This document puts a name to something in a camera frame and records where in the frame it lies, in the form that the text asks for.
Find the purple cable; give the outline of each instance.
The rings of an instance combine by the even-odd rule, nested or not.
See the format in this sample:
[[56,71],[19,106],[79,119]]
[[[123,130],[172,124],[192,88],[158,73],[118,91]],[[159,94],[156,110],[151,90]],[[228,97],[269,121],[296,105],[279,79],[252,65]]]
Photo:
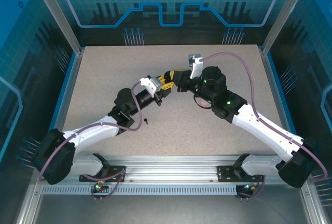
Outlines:
[[114,177],[117,177],[118,175],[122,175],[123,173],[124,173],[124,171],[120,171],[120,172],[114,174],[113,176],[109,176],[109,177],[102,178],[102,179],[100,179],[100,178],[94,178],[94,177],[89,176],[89,175],[83,175],[83,176],[86,177],[87,179],[90,179],[90,180],[93,180],[93,181],[107,181],[107,180],[110,180],[110,179],[112,179]]
[[[121,171],[120,174],[122,174],[122,175],[120,176],[120,179],[119,179],[118,182],[115,184],[115,186],[114,186],[114,188],[112,189],[112,191],[111,191],[108,195],[102,197],[103,200],[109,198],[109,197],[110,197],[110,196],[116,191],[116,189],[118,188],[118,186],[119,186],[121,180],[123,179],[123,176],[125,175],[125,173],[124,173],[124,171]],[[95,197],[95,196],[94,196],[93,192],[91,192],[91,196],[92,196],[95,200],[98,198],[98,197]]]
[[256,197],[258,197],[261,194],[261,192],[263,191],[264,186],[265,186],[265,176],[263,176],[263,182],[261,183],[261,186],[260,186],[258,192],[255,195],[248,194],[250,196],[248,199],[252,200],[252,199],[255,199]]
[[76,137],[76,134],[80,134],[81,132],[91,128],[91,127],[96,127],[96,126],[103,126],[103,125],[109,125],[110,127],[117,127],[117,128],[121,128],[121,129],[124,129],[124,130],[127,130],[127,131],[137,131],[141,125],[142,125],[142,122],[143,122],[143,116],[142,116],[142,111],[141,111],[141,108],[140,108],[140,105],[139,105],[139,102],[137,101],[136,99],[136,96],[135,96],[135,93],[134,93],[134,89],[135,87],[137,87],[141,82],[138,81],[135,83],[135,85],[131,88],[131,95],[133,96],[133,99],[135,101],[135,105],[137,107],[137,110],[139,111],[139,116],[140,116],[140,121],[139,121],[139,124],[136,128],[128,128],[128,127],[122,127],[120,125],[117,125],[117,124],[114,124],[114,123],[108,123],[108,122],[103,122],[103,123],[94,123],[94,124],[91,124],[91,125],[88,125],[86,127],[83,127],[82,129],[78,130],[76,133],[72,134],[69,138],[67,138],[65,141],[63,141],[54,151],[53,153],[50,155],[50,157],[47,159],[46,163],[44,164],[43,168],[41,169],[40,171],[40,174],[39,174],[39,177],[38,177],[38,180],[42,181],[42,177],[43,177],[43,174],[47,168],[47,166],[49,165],[49,163],[52,161],[52,159],[54,158],[54,156],[59,152],[59,150],[61,150],[61,148],[66,144],[68,143],[70,140],[72,140],[73,138]]
[[235,53],[232,53],[232,52],[219,52],[219,53],[216,53],[216,54],[213,54],[213,55],[210,55],[208,57],[205,57],[203,59],[200,59],[200,62],[204,62],[204,61],[207,61],[211,58],[214,58],[214,57],[217,57],[219,55],[231,55],[232,57],[235,57],[237,58],[238,60],[240,60],[240,62],[243,64],[247,74],[248,74],[248,77],[249,77],[249,82],[250,82],[250,89],[251,89],[251,102],[252,102],[252,107],[253,107],[253,110],[254,110],[254,114],[256,116],[256,118],[262,123],[264,124],[266,127],[268,127],[269,129],[273,130],[274,132],[276,132],[277,134],[279,134],[280,136],[284,137],[285,139],[287,139],[288,141],[292,142],[293,144],[297,145],[299,148],[301,148],[302,150],[304,150],[307,154],[309,154],[313,160],[315,160],[315,162],[321,167],[322,171],[323,171],[323,176],[320,177],[320,178],[308,178],[308,180],[310,181],[324,181],[327,176],[328,176],[328,173],[327,173],[327,170],[325,168],[325,166],[323,165],[323,163],[316,157],[315,154],[313,154],[310,150],[308,150],[305,146],[303,146],[302,144],[296,142],[295,140],[293,140],[291,137],[288,137],[286,134],[280,132],[279,130],[277,130],[276,128],[274,128],[273,126],[269,125],[268,123],[266,123],[264,120],[261,119],[261,117],[259,116],[258,114],[258,111],[256,110],[256,106],[255,106],[255,98],[254,98],[254,83],[253,83],[253,79],[251,77],[251,73],[249,71],[249,68],[246,64],[246,62],[240,57],[238,56],[237,54]]

